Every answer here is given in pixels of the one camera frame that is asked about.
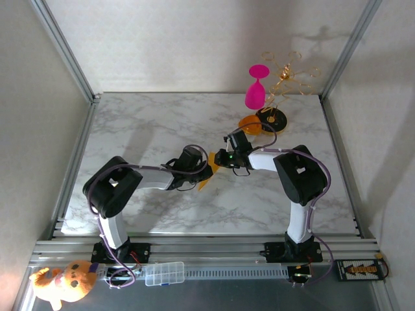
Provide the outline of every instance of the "white wall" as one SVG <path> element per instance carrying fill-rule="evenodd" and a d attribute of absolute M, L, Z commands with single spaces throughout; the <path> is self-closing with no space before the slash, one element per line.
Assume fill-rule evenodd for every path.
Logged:
<path fill-rule="evenodd" d="M 402 310 L 415 310 L 414 16 L 413 0 L 384 0 L 329 98 Z"/>
<path fill-rule="evenodd" d="M 97 91 L 245 92 L 274 51 L 325 85 L 368 0 L 47 0 Z M 276 78 L 268 79 L 266 85 Z"/>
<path fill-rule="evenodd" d="M 87 104 L 29 1 L 0 8 L 0 310 L 10 310 Z"/>

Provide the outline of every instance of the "pink wine glass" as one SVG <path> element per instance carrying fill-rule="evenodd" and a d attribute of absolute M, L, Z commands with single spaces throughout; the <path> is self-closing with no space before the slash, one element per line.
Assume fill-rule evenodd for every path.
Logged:
<path fill-rule="evenodd" d="M 265 104 L 265 88 L 259 79 L 266 78 L 270 74 L 270 69 L 265 65 L 257 64 L 249 68 L 249 74 L 257 80 L 246 91 L 245 105 L 250 109 L 261 109 Z"/>

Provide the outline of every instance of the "circuit board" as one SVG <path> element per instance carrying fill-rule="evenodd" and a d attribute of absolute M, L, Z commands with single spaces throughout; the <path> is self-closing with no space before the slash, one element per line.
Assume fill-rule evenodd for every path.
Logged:
<path fill-rule="evenodd" d="M 339 281 L 381 281 L 383 272 L 377 259 L 336 260 Z"/>

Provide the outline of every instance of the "orange plastic piece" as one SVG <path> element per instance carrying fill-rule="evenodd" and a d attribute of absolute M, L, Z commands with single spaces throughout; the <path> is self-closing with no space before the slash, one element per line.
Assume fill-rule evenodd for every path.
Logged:
<path fill-rule="evenodd" d="M 243 126 L 244 124 L 248 124 L 251 122 L 260 122 L 260 120 L 256 115 L 249 115 L 240 120 L 238 126 Z M 259 135 L 262 132 L 262 129 L 260 124 L 251 124 L 248 126 L 244 126 L 242 128 L 242 131 L 249 135 Z"/>
<path fill-rule="evenodd" d="M 210 152 L 209 153 L 209 159 L 208 159 L 208 161 L 207 161 L 207 163 L 210 165 L 210 167 L 212 168 L 212 173 L 213 173 L 213 175 L 216 173 L 216 171 L 219 169 L 219 167 L 220 166 L 218 166 L 218 165 L 216 165 L 215 164 L 215 153 L 214 152 Z M 202 190 L 202 188 L 203 187 L 205 187 L 205 185 L 208 183 L 208 181 L 213 177 L 213 175 L 209 178 L 209 179 L 207 179 L 207 180 L 204 180 L 204 181 L 201 181 L 200 183 L 199 183 L 199 191 L 201 191 Z"/>

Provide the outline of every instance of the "red wire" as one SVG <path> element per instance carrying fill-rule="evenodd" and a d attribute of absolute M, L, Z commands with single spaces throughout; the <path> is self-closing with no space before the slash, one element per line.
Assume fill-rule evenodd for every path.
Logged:
<path fill-rule="evenodd" d="M 313 262 L 313 259 L 309 255 L 307 255 L 307 258 L 309 260 L 310 274 L 313 275 L 314 273 L 313 273 L 313 269 L 311 267 L 311 263 Z"/>
<path fill-rule="evenodd" d="M 136 252 L 135 252 L 135 251 L 131 251 L 131 252 L 130 252 L 130 255 L 131 255 L 131 257 L 134 259 L 134 261 L 135 261 L 138 265 L 140 265 L 140 268 L 142 268 L 143 266 L 140 264 L 140 261 L 138 261 Z"/>

